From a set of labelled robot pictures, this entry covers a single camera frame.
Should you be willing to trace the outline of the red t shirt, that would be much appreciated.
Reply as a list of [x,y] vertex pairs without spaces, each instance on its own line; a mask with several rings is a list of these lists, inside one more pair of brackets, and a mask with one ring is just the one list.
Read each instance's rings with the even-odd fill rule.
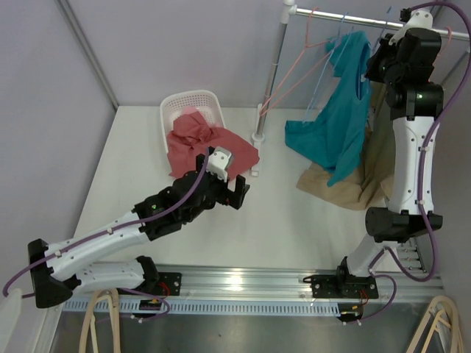
[[196,168],[196,157],[210,147],[222,147],[233,154],[233,161],[228,168],[231,179],[248,171],[260,160],[258,150],[245,139],[224,127],[208,124],[197,111],[177,118],[166,139],[170,175],[174,178],[193,171]]

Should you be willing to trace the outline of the teal t shirt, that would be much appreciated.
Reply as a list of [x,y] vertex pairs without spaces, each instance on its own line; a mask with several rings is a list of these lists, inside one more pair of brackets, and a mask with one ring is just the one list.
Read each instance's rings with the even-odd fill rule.
[[366,78],[371,48],[366,33],[352,32],[333,48],[330,63],[339,78],[336,89],[315,120],[287,121],[285,144],[330,174],[327,186],[347,178],[359,166],[372,95]]

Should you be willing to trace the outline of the pink wire hanger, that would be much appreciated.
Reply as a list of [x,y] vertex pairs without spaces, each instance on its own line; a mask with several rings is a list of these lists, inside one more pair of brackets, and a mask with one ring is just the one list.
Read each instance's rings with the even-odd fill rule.
[[319,59],[312,67],[311,69],[304,74],[295,84],[293,84],[282,96],[279,95],[279,92],[284,86],[286,80],[291,76],[291,73],[293,70],[299,65],[300,61],[302,58],[305,56],[305,53],[309,51],[310,49],[324,46],[327,43],[327,40],[324,40],[322,42],[318,43],[311,43],[309,40],[309,35],[310,35],[310,27],[311,27],[311,21],[312,18],[314,17],[314,12],[317,11],[319,8],[315,7],[312,9],[312,11],[309,12],[308,15],[308,20],[306,22],[306,27],[305,27],[305,39],[304,39],[304,45],[302,48],[302,51],[300,52],[299,56],[297,59],[293,62],[291,67],[288,69],[286,72],[285,76],[281,79],[279,82],[278,86],[276,87],[274,93],[270,93],[269,97],[267,99],[267,102],[263,103],[259,112],[259,117],[261,118],[262,116],[265,116],[270,110],[272,110],[274,107],[276,107],[284,98],[290,94],[298,85],[300,85],[310,74],[312,74],[317,67],[326,61],[327,57],[331,54],[332,51],[329,51],[327,54],[325,54],[321,59]]

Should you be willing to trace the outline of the pink t shirt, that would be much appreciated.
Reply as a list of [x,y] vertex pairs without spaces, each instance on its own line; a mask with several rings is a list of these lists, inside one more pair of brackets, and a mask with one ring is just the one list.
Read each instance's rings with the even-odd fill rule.
[[[195,107],[185,107],[182,111],[182,114],[192,114],[192,113],[199,113],[199,110]],[[213,127],[224,127],[224,124],[221,124],[220,122],[215,122],[215,123],[209,123],[210,126]]]

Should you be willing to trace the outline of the blue hanger with beige shirt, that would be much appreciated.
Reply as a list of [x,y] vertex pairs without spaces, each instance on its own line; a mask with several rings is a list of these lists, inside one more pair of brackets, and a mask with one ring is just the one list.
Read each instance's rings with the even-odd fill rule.
[[379,46],[379,44],[380,44],[380,39],[383,37],[383,34],[384,34],[385,30],[386,30],[386,27],[387,27],[387,25],[388,25],[388,22],[389,22],[389,20],[391,19],[392,12],[393,12],[392,9],[393,9],[393,6],[390,6],[390,7],[388,8],[388,10],[386,11],[386,20],[385,20],[385,24],[382,26],[382,29],[381,29],[381,31],[380,31],[380,34],[379,34],[378,38],[376,39],[374,46],[372,47],[372,53],[373,53],[373,54],[376,52],[376,50],[377,50],[377,48],[378,48],[378,46]]

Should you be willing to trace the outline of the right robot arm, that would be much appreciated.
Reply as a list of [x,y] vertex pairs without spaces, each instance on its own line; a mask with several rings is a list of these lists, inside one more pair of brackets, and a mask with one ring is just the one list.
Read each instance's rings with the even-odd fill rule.
[[366,212],[366,235],[336,269],[335,289],[343,297],[376,286],[372,270],[385,252],[411,238],[432,236],[443,218],[435,214],[431,192],[433,144],[444,92],[430,81],[442,39],[432,29],[409,28],[400,39],[387,35],[367,62],[366,77],[386,86],[394,132],[392,196],[385,207]]

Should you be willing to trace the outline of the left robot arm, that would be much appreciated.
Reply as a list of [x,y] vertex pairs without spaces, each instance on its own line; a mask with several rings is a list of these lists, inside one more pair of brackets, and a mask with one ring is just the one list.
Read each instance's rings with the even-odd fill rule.
[[160,275],[151,258],[139,256],[127,263],[106,263],[103,259],[178,232],[217,204],[240,209],[249,185],[238,175],[234,190],[228,188],[233,158],[226,149],[209,148],[196,157],[195,170],[95,233],[59,243],[30,242],[29,272],[36,306],[50,308],[75,293],[111,288],[154,293]]

